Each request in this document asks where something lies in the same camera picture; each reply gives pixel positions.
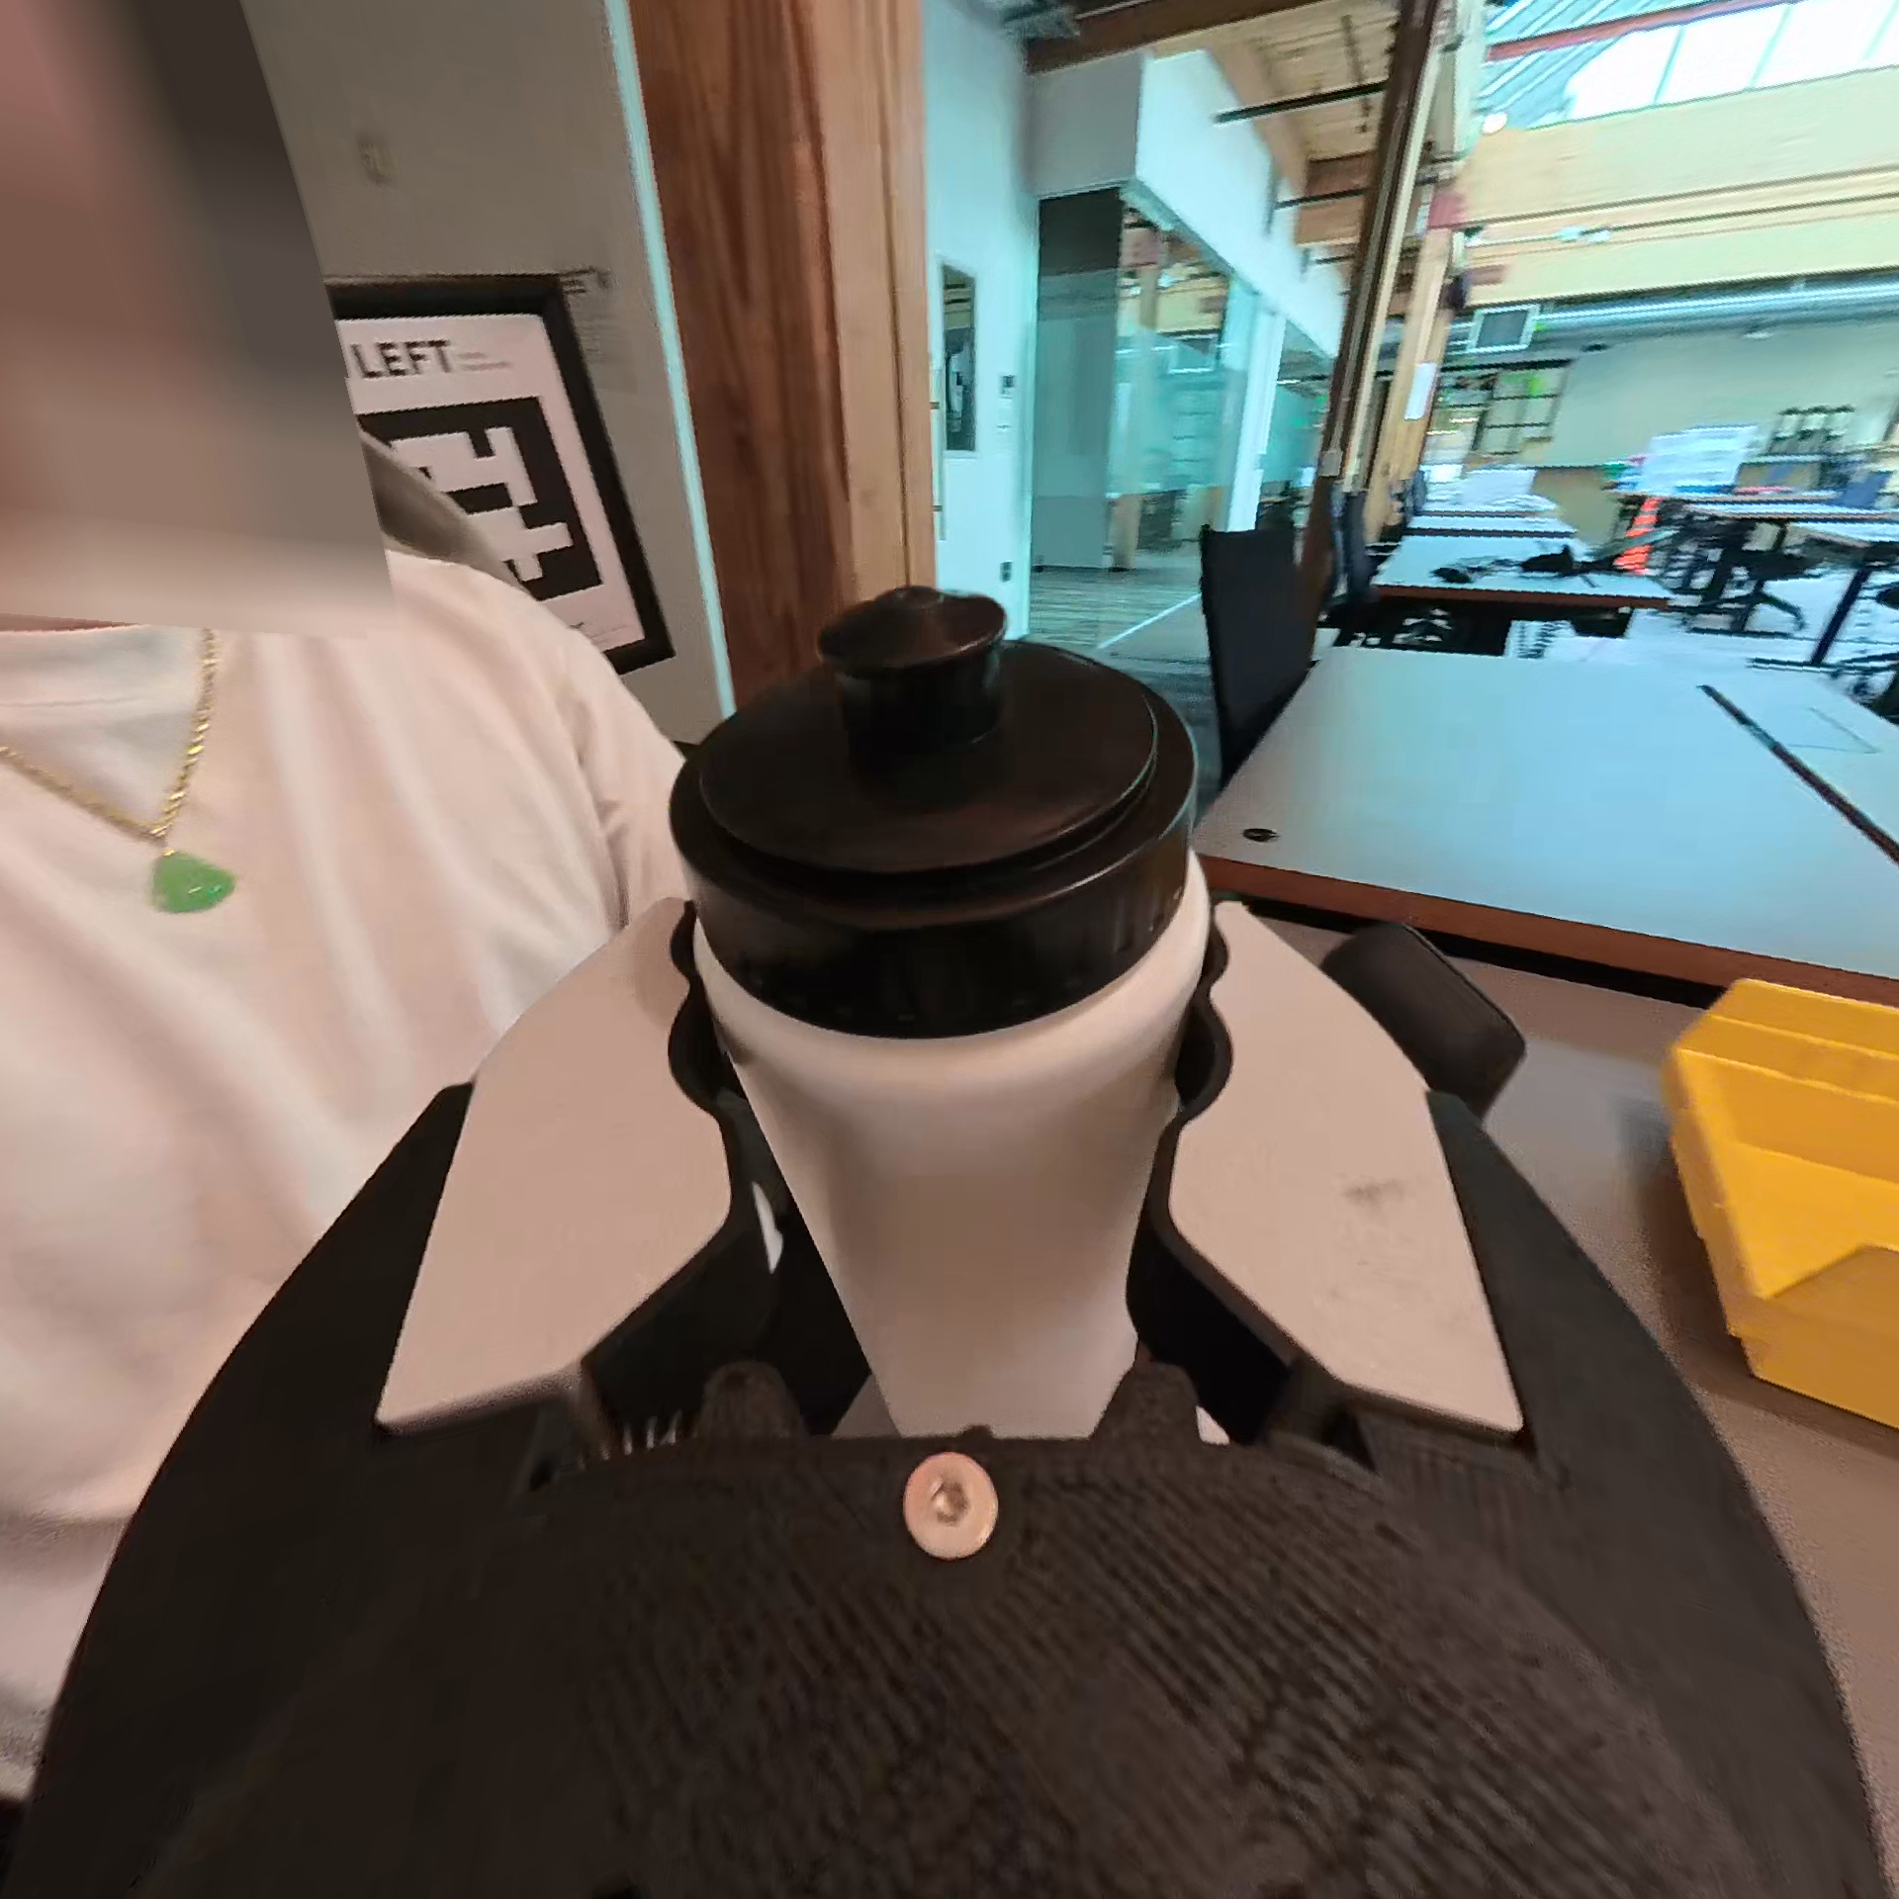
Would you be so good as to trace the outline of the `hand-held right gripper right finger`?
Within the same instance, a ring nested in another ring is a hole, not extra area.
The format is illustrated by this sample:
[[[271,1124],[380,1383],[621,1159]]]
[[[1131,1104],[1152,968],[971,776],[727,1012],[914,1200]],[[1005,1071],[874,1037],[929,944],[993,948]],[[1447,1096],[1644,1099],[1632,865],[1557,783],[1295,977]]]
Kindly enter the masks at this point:
[[[1372,1416],[1510,1443],[1525,1404],[1399,1043],[1223,900],[1175,1080],[1128,1312],[1217,1437],[1326,1437]]]

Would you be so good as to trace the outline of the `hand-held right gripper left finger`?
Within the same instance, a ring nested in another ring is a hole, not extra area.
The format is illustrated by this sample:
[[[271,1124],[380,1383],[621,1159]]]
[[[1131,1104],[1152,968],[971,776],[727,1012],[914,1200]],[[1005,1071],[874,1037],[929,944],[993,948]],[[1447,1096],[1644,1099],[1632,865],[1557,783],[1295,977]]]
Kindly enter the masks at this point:
[[[550,1404],[586,1439],[640,1439],[754,1352],[774,1243],[690,950],[690,908],[652,906],[482,1062],[385,1429]]]

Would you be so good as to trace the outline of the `yellow plastic bin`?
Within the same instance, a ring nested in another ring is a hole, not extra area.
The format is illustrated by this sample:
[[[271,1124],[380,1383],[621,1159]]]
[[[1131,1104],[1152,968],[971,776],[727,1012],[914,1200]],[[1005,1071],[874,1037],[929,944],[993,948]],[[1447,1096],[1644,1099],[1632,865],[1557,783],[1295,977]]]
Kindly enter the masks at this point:
[[[1898,1011],[1737,983],[1673,1043],[1677,1181],[1754,1379],[1898,1426]]]

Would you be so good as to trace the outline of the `white plastic bottle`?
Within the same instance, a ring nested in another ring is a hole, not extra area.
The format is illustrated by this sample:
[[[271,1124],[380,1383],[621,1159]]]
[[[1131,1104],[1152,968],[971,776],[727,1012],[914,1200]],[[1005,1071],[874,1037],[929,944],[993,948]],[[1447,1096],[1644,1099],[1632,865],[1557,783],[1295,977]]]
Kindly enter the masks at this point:
[[[896,1429],[1091,1435],[1213,900],[1140,680],[903,585],[680,769],[720,1036]]]

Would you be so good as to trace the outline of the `wood-edged work table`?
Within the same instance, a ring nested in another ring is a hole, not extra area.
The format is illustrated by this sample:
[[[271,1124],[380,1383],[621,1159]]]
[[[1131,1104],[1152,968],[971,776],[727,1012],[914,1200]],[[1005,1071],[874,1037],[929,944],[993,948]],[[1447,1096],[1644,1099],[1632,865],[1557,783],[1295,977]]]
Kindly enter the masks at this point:
[[[1423,637],[1482,658],[1507,655],[1519,624],[1618,635],[1639,610],[1677,607],[1661,583],[1577,539],[1529,533],[1407,533],[1372,575],[1369,601],[1398,644]]]
[[[1894,728],[1790,676],[1345,648],[1195,845],[1299,910],[1892,1006]]]

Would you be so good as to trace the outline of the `person's white shirt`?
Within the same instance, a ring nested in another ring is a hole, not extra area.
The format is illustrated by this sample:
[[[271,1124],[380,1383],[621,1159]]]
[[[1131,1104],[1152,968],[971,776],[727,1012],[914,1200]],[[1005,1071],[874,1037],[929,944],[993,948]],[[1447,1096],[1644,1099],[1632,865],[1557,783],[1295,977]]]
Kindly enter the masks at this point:
[[[524,589],[2,664],[2,1791],[251,1320],[446,1084],[684,896],[680,756]]]

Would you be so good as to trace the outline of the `black office chair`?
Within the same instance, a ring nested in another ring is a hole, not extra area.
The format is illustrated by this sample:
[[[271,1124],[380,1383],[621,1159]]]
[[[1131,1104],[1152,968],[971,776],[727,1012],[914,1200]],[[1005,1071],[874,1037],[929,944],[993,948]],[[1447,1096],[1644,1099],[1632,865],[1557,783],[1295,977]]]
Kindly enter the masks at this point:
[[[1286,507],[1251,529],[1201,529],[1201,610],[1219,734],[1219,785],[1289,707],[1314,658],[1314,616]]]

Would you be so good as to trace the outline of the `framed marker sign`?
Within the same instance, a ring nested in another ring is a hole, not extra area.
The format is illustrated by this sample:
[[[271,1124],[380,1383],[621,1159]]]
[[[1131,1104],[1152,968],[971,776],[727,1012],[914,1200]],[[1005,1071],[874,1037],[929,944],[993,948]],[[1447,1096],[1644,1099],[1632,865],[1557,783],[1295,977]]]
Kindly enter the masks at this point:
[[[617,673],[673,658],[569,276],[357,276],[326,293],[349,403],[397,474]]]

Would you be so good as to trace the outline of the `wooden beam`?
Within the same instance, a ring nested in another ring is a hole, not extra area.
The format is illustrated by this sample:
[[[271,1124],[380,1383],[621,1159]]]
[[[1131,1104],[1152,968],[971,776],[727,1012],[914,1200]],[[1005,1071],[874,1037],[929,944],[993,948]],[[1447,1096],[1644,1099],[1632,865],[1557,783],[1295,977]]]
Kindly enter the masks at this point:
[[[634,3],[730,693],[936,581],[919,3]]]

